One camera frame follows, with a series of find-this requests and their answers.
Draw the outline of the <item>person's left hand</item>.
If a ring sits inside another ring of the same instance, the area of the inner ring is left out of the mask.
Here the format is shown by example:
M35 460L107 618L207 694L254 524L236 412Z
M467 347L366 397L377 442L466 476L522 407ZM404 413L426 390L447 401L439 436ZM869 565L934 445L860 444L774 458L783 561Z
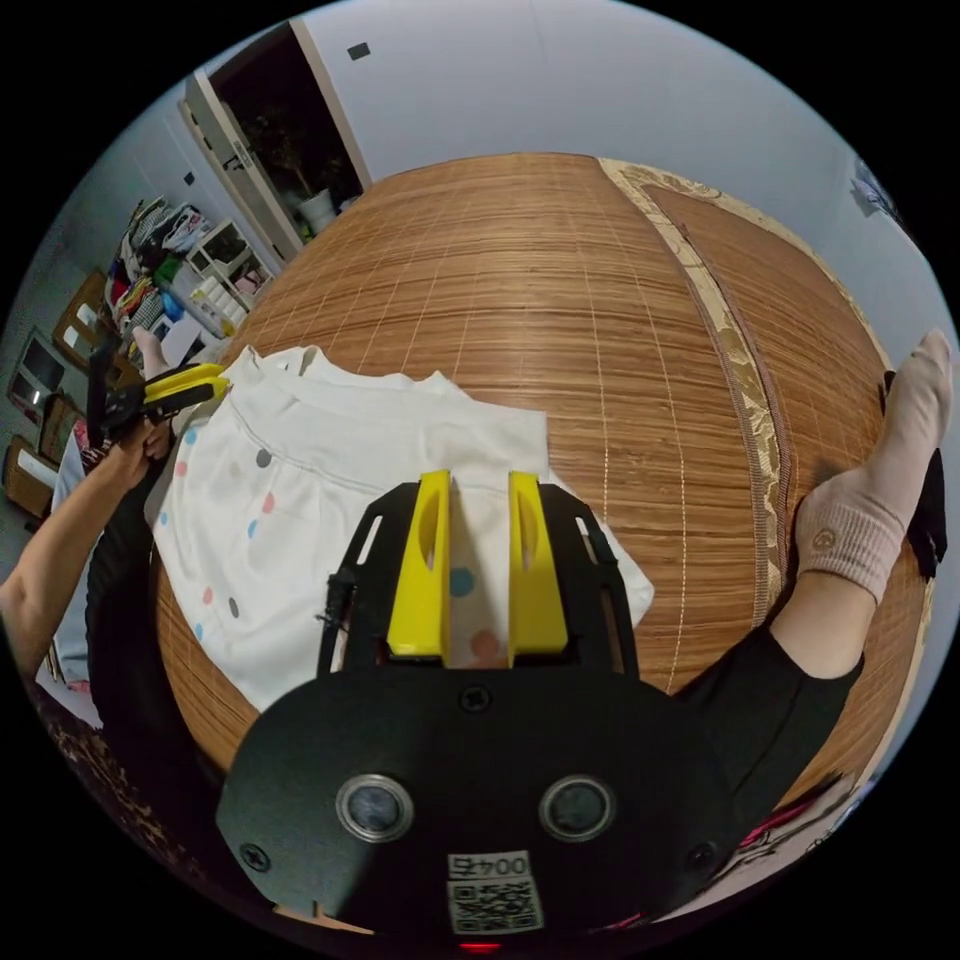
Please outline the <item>person's left hand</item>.
M167 457L171 443L170 420L139 421L111 447L106 461L111 476L124 492L133 489L155 463Z

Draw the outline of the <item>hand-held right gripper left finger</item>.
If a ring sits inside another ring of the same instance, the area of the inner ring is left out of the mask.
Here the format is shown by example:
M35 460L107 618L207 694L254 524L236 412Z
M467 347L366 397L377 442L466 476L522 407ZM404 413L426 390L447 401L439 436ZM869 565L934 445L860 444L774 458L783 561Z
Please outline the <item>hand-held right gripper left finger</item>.
M451 475L421 475L387 632L391 655L450 660Z

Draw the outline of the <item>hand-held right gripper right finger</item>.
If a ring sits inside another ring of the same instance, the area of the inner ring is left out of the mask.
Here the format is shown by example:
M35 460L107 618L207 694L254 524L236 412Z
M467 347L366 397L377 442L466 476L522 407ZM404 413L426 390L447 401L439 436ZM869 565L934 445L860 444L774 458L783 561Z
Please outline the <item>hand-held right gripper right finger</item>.
M559 580L538 477L508 477L508 662L557 656L568 643Z

